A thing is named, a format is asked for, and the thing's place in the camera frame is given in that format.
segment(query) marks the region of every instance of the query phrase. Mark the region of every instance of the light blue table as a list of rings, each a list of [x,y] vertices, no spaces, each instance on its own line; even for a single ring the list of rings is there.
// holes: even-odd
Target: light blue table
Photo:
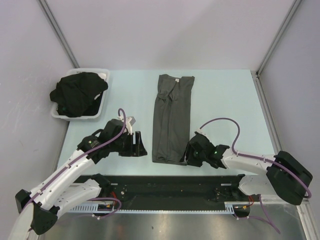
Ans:
[[[274,153],[249,70],[118,70],[111,72],[101,116],[94,120],[70,122],[58,167],[66,162],[84,137],[103,129],[110,119],[117,118],[118,108],[123,108],[127,116],[135,117],[133,130],[141,131],[148,155],[120,157],[117,153],[111,153],[84,175],[212,176],[245,173],[236,169],[215,169],[206,163],[202,167],[193,167],[152,162],[154,105],[161,74],[195,77],[191,94],[190,137],[206,121],[228,117],[236,120],[241,127],[236,149],[257,154]],[[217,121],[207,125],[204,132],[214,145],[230,146],[237,128],[232,122]]]

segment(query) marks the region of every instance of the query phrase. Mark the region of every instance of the table surface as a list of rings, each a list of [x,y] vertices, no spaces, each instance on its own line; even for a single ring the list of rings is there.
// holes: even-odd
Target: table surface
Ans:
[[[281,231],[256,219],[230,214],[116,213],[97,220],[91,214],[66,213],[39,240],[306,240],[296,206],[266,204],[270,218]],[[259,204],[251,216],[266,219]]]
[[[127,116],[135,117],[133,131],[141,131],[148,155],[121,157],[111,153],[83,175],[221,176],[246,173],[238,169],[215,169],[207,163],[202,167],[193,167],[152,162],[153,112],[161,74],[195,77],[191,93],[190,138],[208,120],[228,117],[236,120],[241,127],[237,150],[257,154],[274,153],[249,70],[116,70],[111,72],[100,117],[70,122],[58,167],[67,161],[84,137],[103,129],[109,120],[117,118],[118,109],[123,108]],[[214,145],[230,146],[237,134],[234,123],[223,120],[211,123],[203,130]]]

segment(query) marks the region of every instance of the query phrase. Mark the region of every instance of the folded gray garment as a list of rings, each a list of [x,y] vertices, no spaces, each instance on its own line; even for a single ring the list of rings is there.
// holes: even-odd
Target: folded gray garment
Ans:
[[[160,75],[154,104],[152,161],[177,164],[190,140],[191,89],[194,76]]]

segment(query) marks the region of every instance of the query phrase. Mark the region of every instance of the red wire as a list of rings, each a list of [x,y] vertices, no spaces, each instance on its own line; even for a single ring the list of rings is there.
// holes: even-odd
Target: red wire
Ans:
[[[112,195],[115,199],[117,199],[117,195],[115,194],[114,191],[111,192],[111,195]]]
[[[255,203],[255,200],[252,196],[249,196],[249,201],[252,202],[252,203],[250,203],[249,207]]]

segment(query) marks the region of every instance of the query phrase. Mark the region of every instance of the black clamp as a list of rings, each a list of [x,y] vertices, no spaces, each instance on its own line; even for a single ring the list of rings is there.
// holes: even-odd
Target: black clamp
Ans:
[[[30,192],[22,189],[15,195],[16,206],[18,208],[19,214],[21,213],[27,202],[31,199],[30,194]],[[45,210],[41,208],[41,203],[32,202],[32,204],[33,219],[30,227],[37,235],[44,234],[50,228],[52,228],[58,220],[57,212],[59,211],[60,207],[53,206],[51,209]]]
[[[111,182],[103,175],[100,173],[92,175],[90,177],[92,180],[95,180],[98,184],[99,187],[101,188],[99,198],[108,198],[113,191],[113,187],[111,185]]]
[[[77,146],[78,150],[87,152],[117,136],[123,128],[123,122],[117,119],[111,119],[107,122],[104,129],[95,131],[92,135],[86,136]],[[136,131],[128,134],[126,130],[120,137],[112,141],[110,144],[88,154],[88,158],[97,164],[101,159],[109,156],[110,153],[117,152],[123,157],[141,157],[147,155],[141,138],[141,132]]]
[[[207,162],[211,167],[226,168],[221,159],[223,154],[230,147],[227,145],[214,146],[209,139],[201,133],[195,132],[195,136],[188,142],[180,163],[186,161],[187,165],[201,167]]]

